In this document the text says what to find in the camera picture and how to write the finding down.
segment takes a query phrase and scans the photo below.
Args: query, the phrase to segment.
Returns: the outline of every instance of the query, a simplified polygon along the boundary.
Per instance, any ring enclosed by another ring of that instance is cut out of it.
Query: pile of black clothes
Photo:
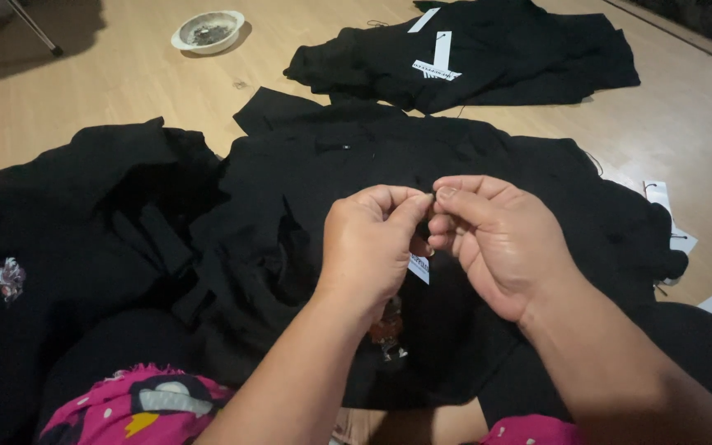
[[[416,1],[440,10],[417,33],[413,19],[344,28],[335,39],[298,48],[285,76],[313,93],[383,100],[428,114],[456,105],[577,104],[599,89],[638,86],[622,30],[602,14],[549,14],[530,0]],[[412,65],[433,62],[439,32],[451,31],[453,80]]]
[[[263,88],[235,120],[248,136],[223,161],[201,134],[153,119],[86,128],[0,170],[0,269],[12,258],[23,272],[16,293],[0,280],[0,443],[32,435],[52,364],[126,309],[174,314],[198,340],[203,374],[242,383],[310,297],[335,199],[378,183],[430,189],[458,173],[539,196],[585,276],[712,391],[712,315],[653,296],[654,281],[687,265],[668,247],[666,209],[601,179],[573,140]],[[479,396],[489,424],[530,412],[568,419],[536,353],[455,260],[434,255],[430,285],[408,274],[400,296],[408,356],[386,362],[365,339],[345,406]]]

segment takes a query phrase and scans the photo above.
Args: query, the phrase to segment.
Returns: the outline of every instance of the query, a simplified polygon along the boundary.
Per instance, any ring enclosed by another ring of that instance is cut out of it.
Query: wooden floor
[[[514,135],[573,138],[604,177],[634,190],[665,180],[678,227],[699,243],[684,278],[660,299],[701,302],[712,295],[712,57],[602,0],[536,2],[554,13],[606,14],[625,30],[642,86],[572,106],[467,107],[461,117]],[[232,50],[192,58],[169,44],[186,18],[224,7],[248,21]],[[410,0],[35,0],[28,10],[67,56],[52,60],[21,21],[0,33],[0,168],[62,145],[84,126],[155,116],[203,131],[226,155],[243,135],[231,116],[259,86],[328,101],[282,76],[299,45],[323,43],[345,26],[419,15]]]

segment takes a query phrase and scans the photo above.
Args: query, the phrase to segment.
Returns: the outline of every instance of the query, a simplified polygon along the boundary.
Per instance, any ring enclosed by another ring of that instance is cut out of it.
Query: ashtray
[[[238,40],[244,15],[238,11],[213,11],[193,16],[172,36],[177,49],[197,54],[222,52]]]

